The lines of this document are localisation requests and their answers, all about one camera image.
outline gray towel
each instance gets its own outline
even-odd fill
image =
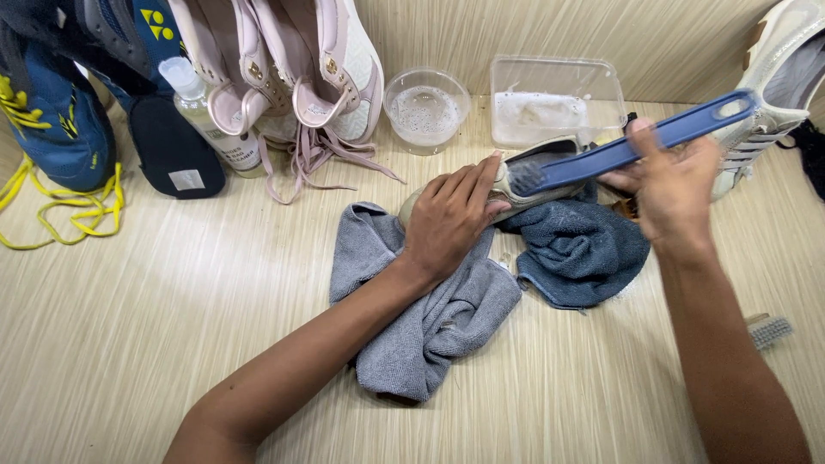
[[[363,347],[358,382],[369,391],[427,401],[444,381],[453,357],[482,347],[521,299],[516,279],[487,258],[493,228],[452,276],[415,301]],[[401,253],[404,232],[395,216],[372,203],[341,214],[329,300],[338,303]]]
[[[498,223],[524,238],[527,251],[516,260],[519,277],[532,282],[554,308],[598,305],[625,288],[648,258],[650,243],[639,226],[596,199],[596,183],[590,181],[573,198]]]

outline yonex logo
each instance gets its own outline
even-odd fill
[[[163,38],[166,40],[172,40],[175,37],[175,32],[172,29],[162,26],[163,14],[161,12],[144,9],[141,9],[140,12],[144,14],[146,24],[148,24],[150,29],[152,29],[152,33],[155,34],[156,40],[160,40],[161,34],[163,34]]]

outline cleaner bottle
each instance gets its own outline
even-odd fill
[[[212,87],[198,76],[188,59],[177,56],[164,60],[158,71],[175,89],[175,108],[239,176],[256,178],[264,174],[257,137],[251,131],[227,135],[218,129],[209,116],[207,99]]]

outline soapy water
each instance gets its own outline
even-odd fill
[[[534,144],[569,131],[587,128],[587,102],[572,95],[540,92],[496,92],[493,98],[493,139],[500,144]]]
[[[428,85],[401,91],[390,104],[389,111],[398,136],[423,147],[445,143],[463,120],[455,99]]]

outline left hand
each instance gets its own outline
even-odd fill
[[[412,207],[407,240],[398,261],[434,287],[452,275],[496,215],[512,206],[487,203],[501,161],[496,151],[478,166],[442,174],[424,187]]]

